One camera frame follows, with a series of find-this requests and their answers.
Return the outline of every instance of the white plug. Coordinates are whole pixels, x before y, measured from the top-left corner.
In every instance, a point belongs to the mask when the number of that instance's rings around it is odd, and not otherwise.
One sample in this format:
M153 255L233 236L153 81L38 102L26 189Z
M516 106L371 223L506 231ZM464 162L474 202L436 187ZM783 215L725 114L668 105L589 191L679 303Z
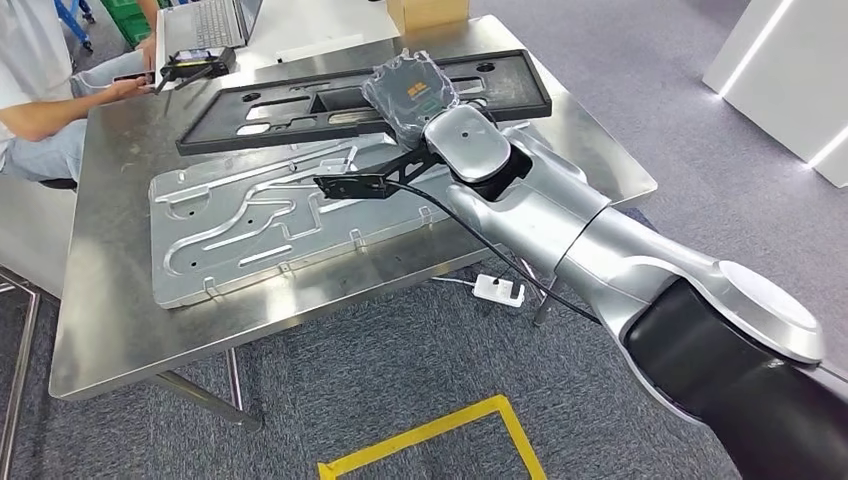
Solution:
M510 307L520 307L524 303L524 285L518 285L518 290L514 295L512 286L512 282L503 278L478 275L473 293L477 298L502 303Z

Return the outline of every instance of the yellow floor tape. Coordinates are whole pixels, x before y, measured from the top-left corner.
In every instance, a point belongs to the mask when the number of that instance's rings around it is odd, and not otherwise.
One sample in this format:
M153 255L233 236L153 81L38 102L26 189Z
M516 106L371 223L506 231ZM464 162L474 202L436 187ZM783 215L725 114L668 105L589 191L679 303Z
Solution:
M322 480L333 480L339 475L350 473L357 468L388 457L404 448L430 440L433 437L459 428L492 413L500 413L501 419L503 419L504 425L506 425L506 429L509 432L509 436L512 438L515 448L518 449L518 454L524 461L527 471L530 472L530 478L534 480L547 478L545 472L542 470L542 465L539 464L539 459L536 458L536 454L533 452L533 447L530 446L530 441L527 440L524 429L521 428L521 424L518 422L518 417L515 416L512 405L510 405L509 400L503 395L495 395L492 398L465 407L462 410L433 420L408 432L401 433L376 445L351 453L334 462L319 463L318 474Z

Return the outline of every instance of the black robot arm segment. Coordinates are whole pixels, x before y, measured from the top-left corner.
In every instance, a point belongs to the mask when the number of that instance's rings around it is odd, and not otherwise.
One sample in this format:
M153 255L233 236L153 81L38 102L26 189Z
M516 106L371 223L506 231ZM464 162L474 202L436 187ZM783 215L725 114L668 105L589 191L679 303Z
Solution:
M763 348L678 279L624 347L678 408L707 424L746 478L845 478L848 381Z

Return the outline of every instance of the person's hand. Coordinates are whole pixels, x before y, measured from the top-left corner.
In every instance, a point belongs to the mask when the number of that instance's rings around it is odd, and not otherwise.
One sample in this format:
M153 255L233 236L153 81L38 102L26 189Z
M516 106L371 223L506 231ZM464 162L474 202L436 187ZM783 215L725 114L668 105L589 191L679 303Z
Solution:
M151 85L147 84L145 77L139 77L133 80L118 80L106 89L106 94L109 96L110 102L117 102L126 98L137 97L149 92Z
M156 68L156 35L151 34L135 47L136 50L141 50L144 55L145 70L153 70Z

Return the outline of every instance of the black chair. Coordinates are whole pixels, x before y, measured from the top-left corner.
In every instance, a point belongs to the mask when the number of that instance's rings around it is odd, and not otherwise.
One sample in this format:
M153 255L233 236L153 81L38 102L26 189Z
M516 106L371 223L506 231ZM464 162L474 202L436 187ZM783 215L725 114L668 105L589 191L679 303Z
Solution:
M73 190L77 191L77 182L70 178L57 178L55 180L44 180L43 182L38 182L44 185L47 188L52 188L54 190Z

